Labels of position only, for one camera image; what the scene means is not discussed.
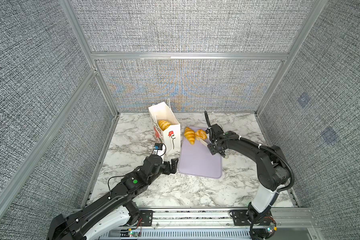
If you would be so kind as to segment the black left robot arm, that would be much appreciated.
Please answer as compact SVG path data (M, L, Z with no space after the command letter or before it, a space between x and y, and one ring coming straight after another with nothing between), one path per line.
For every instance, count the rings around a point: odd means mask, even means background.
M152 154L146 157L141 166L122 177L108 193L87 207L67 217L56 216L50 224L47 240L89 240L102 220L119 207L125 208L127 216L119 217L121 225L133 225L140 210L133 199L145 192L160 175L177 172L179 159L163 161L162 157Z

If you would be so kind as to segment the white paper bag with rose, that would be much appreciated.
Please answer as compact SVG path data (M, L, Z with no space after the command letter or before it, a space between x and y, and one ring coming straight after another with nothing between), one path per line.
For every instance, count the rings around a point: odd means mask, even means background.
M181 149L181 125L171 108L171 100L161 102L149 107L149 114L154 129L154 136L159 143L166 145L166 156L178 152ZM158 125L159 120L166 120L171 126L162 131Z

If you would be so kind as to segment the croissant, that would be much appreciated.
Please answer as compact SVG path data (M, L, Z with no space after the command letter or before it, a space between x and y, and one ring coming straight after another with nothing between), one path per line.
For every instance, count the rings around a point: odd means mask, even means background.
M162 131L165 131L167 128L171 126L171 123L166 120L159 120L158 125Z
M195 131L192 130L191 128L189 128L189 127L186 127L186 128L185 128L184 137L189 141L189 143L190 143L191 145L194 145L194 144L195 144L196 133L195 133Z

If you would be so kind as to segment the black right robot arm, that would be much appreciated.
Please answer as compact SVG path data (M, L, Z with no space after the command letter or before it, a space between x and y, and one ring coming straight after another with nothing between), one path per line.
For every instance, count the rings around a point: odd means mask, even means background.
M212 125L205 112L208 125L206 130L210 143L207 145L212 155L223 158L226 150L232 150L250 158L257 169L260 182L255 198L249 203L243 218L249 222L249 234L252 240L267 240L275 234L276 221L271 217L271 208L281 192L293 187L295 176L277 146L268 147L241 137L232 131L224 132L217 124Z

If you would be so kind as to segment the twisted bun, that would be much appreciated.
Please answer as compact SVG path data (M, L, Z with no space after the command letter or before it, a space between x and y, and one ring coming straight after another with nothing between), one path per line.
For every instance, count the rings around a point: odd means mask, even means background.
M208 138L207 133L204 130L197 130L195 132L195 138L196 140L206 140Z

